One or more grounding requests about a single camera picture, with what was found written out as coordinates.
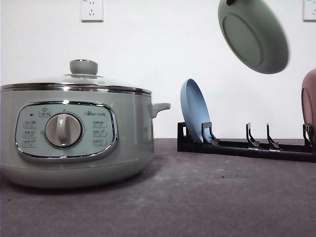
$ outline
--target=button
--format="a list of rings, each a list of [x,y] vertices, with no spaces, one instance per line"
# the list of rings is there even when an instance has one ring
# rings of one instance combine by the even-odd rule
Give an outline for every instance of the button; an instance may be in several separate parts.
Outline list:
[[[36,138],[36,132],[34,130],[25,130],[23,132],[23,138]]]
[[[23,123],[24,128],[36,128],[36,122],[35,121],[25,121]]]
[[[93,130],[93,137],[106,137],[106,136],[107,136],[107,132],[105,128]]]
[[[93,139],[93,146],[94,147],[103,147],[107,144],[107,140],[106,139]]]
[[[39,111],[39,116],[40,117],[50,117],[50,111],[48,108],[44,107]]]
[[[23,147],[35,148],[36,147],[36,141],[35,140],[24,140],[23,141]]]
[[[98,120],[98,121],[93,121],[93,127],[107,127],[107,123],[105,121],[102,120]]]

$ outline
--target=green plate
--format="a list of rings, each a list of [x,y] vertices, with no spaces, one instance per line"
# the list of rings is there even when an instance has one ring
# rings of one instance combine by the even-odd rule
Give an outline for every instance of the green plate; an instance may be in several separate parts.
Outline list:
[[[218,20],[226,42],[245,65],[265,74],[286,67],[286,37],[262,0],[220,0]]]

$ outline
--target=glass lid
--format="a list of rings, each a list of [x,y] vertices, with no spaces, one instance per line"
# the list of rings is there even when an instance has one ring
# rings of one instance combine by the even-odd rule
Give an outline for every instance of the glass lid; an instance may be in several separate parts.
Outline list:
[[[80,89],[82,91],[87,91],[91,89],[107,89],[151,94],[151,91],[149,90],[137,88],[122,81],[98,76],[98,64],[91,60],[77,59],[71,61],[70,71],[71,74],[59,77],[48,77],[24,83],[3,85],[1,86],[1,89],[32,88],[38,90],[50,90],[53,88],[67,87],[67,90]]]

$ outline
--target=brand logo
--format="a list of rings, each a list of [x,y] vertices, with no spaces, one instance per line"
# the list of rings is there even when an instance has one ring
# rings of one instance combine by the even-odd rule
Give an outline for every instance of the brand logo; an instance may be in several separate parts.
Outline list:
[[[87,116],[105,116],[105,113],[93,113],[91,111],[84,112],[84,115]]]

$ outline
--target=control panel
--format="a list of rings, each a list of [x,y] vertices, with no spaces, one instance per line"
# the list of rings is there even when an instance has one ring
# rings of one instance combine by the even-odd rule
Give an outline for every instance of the control panel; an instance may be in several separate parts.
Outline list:
[[[107,156],[118,141],[114,112],[105,104],[41,102],[21,109],[15,141],[26,157],[53,159]]]

